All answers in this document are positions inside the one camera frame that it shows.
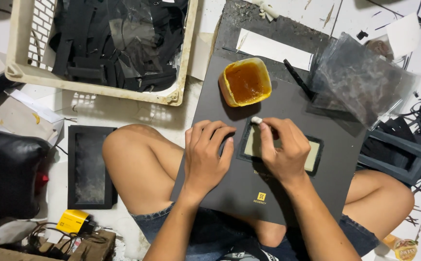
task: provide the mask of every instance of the person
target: person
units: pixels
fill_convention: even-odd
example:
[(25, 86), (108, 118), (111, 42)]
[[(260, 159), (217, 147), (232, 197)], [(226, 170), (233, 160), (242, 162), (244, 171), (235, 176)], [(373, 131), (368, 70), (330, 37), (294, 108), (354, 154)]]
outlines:
[[(312, 261), (361, 260), (414, 207), (410, 189), (393, 177), (356, 171), (337, 223), (304, 170), (310, 145), (301, 130), (291, 120), (277, 118), (265, 118), (259, 127), (262, 160), (292, 202)], [(235, 131), (221, 121), (198, 122), (185, 132), (184, 150), (140, 124), (106, 138), (103, 158), (111, 179), (151, 243), (144, 261), (298, 260), (291, 243), (300, 236), (287, 238), (295, 228), (199, 207), (229, 169), (235, 141), (226, 139), (221, 157), (218, 150)], [(281, 140), (279, 149), (273, 146), (273, 131)], [(171, 202), (184, 152), (184, 184)]]

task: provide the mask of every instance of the hand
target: hand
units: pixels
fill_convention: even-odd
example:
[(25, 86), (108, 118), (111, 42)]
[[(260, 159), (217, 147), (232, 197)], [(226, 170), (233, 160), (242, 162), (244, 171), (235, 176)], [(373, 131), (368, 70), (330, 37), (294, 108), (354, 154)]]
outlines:
[[(260, 127), (262, 160), (273, 175), (289, 186), (306, 177), (304, 170), (310, 144), (301, 130), (289, 119), (265, 118)], [(270, 127), (278, 133), (281, 148), (273, 145)]]
[(182, 191), (202, 200), (216, 187), (230, 168), (233, 155), (233, 138), (229, 137), (218, 155), (226, 135), (235, 132), (222, 121), (200, 121), (185, 132), (185, 180)]

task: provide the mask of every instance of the black picture frame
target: black picture frame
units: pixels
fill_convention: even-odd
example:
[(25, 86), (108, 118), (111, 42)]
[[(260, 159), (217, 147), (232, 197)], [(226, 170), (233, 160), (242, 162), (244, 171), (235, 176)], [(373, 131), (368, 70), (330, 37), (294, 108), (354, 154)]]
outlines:
[(79, 133), (99, 134), (107, 137), (117, 128), (71, 125), (68, 127), (68, 194), (67, 208), (69, 210), (110, 210), (117, 203), (117, 190), (115, 189), (107, 168), (104, 167), (104, 200), (103, 203), (77, 203), (76, 197), (76, 137)]
[[(240, 159), (240, 160), (248, 161), (248, 162), (251, 162), (251, 163), (252, 162), (263, 163), (263, 161), (260, 157), (255, 157), (255, 156), (247, 155), (247, 154), (244, 153), (244, 151), (246, 150), (246, 144), (248, 143), (249, 134), (251, 132), (251, 128), (252, 128), (253, 125), (257, 125), (257, 124), (251, 122), (251, 117), (249, 117), (247, 119), (246, 125), (244, 127), (242, 139), (241, 139), (239, 148), (237, 150), (236, 158)], [(308, 135), (305, 135), (305, 136), (309, 141), (315, 142), (315, 143), (318, 144), (318, 152), (317, 152), (317, 156), (315, 157), (313, 169), (312, 169), (312, 171), (306, 170), (306, 173), (309, 176), (315, 177), (315, 175), (317, 174), (318, 166), (320, 164), (320, 159), (321, 159), (321, 155), (322, 155), (322, 152), (323, 152), (324, 142), (323, 142), (323, 140), (321, 140), (319, 138), (315, 138), (315, 137), (308, 136)]]

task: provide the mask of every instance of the yellow r logo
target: yellow r logo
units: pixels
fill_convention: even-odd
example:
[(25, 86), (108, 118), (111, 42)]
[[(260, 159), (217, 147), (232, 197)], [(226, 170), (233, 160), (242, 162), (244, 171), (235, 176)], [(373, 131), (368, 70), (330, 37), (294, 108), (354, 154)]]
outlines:
[(259, 192), (259, 196), (257, 197), (257, 199), (264, 201), (265, 200), (265, 195), (266, 195), (265, 193)]

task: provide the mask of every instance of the denim shorts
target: denim shorts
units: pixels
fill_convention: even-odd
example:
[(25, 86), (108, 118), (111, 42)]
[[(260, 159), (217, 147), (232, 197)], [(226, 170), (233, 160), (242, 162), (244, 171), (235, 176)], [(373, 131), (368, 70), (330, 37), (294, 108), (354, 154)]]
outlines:
[[(153, 214), (132, 215), (149, 243), (154, 241), (172, 207), (173, 203)], [(379, 245), (375, 234), (348, 216), (342, 215), (339, 225), (360, 256)], [(200, 207), (191, 230), (186, 261), (215, 261), (227, 254), (236, 242), (248, 239), (257, 240), (257, 237), (245, 222)], [(260, 248), (280, 261), (309, 260), (299, 228), (288, 228), (279, 246), (261, 245)]]

